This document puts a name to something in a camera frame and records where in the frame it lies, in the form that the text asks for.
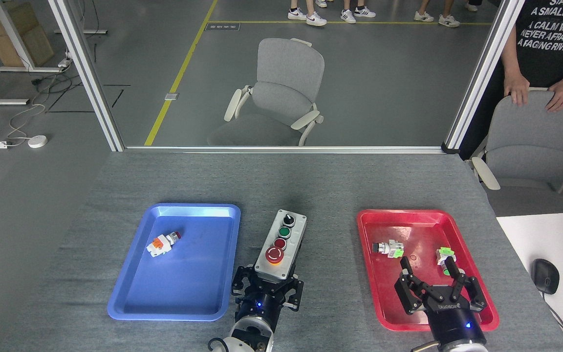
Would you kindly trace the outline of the person's left hand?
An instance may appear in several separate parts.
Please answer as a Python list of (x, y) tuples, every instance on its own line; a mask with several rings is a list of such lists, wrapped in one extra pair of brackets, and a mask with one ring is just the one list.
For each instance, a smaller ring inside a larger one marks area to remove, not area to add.
[(554, 92), (553, 97), (545, 106), (549, 112), (557, 112), (563, 109), (563, 80), (555, 83), (549, 88), (549, 91)]

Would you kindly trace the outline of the person's right hand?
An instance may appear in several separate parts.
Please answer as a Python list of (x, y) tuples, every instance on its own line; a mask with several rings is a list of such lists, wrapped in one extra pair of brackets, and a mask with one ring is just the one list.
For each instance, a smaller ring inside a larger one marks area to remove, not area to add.
[(503, 94), (510, 96), (512, 103), (523, 106), (529, 101), (529, 81), (522, 74), (508, 74), (503, 80)]

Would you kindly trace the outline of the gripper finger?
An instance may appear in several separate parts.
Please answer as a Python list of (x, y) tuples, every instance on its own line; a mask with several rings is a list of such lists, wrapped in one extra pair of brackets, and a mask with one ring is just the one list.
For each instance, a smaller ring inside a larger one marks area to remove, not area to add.
[[(248, 296), (258, 291), (256, 281), (257, 275), (252, 265), (239, 266), (233, 276), (232, 280), (232, 295), (233, 296)], [(249, 286), (244, 287), (244, 280), (247, 279)]]
[(460, 298), (462, 288), (464, 287), (468, 292), (471, 310), (484, 310), (486, 308), (486, 299), (483, 295), (478, 279), (475, 276), (469, 277), (467, 276), (467, 274), (462, 273), (458, 269), (453, 256), (448, 256), (445, 259), (445, 265), (447, 270), (449, 271), (451, 278), (454, 280), (451, 285), (451, 302), (455, 303)]
[(303, 281), (297, 276), (282, 281), (281, 293), (283, 294), (283, 306), (290, 310), (298, 311), (303, 294)]
[(402, 272), (398, 281), (394, 284), (394, 288), (404, 311), (406, 314), (412, 315), (414, 312), (421, 309), (424, 292), (433, 295), (433, 287), (421, 281), (413, 274), (407, 257), (401, 258), (400, 265)]

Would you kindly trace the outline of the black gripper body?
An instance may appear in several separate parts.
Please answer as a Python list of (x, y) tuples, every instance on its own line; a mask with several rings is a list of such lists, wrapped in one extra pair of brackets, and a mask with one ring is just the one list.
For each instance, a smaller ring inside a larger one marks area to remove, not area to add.
[(469, 301), (462, 296), (456, 303), (439, 302), (425, 294), (425, 314), (439, 346), (485, 345), (485, 336), (476, 321)]
[(237, 321), (246, 316), (263, 318), (267, 323), (277, 323), (288, 290), (274, 290), (251, 285), (244, 290), (244, 296), (237, 311)]

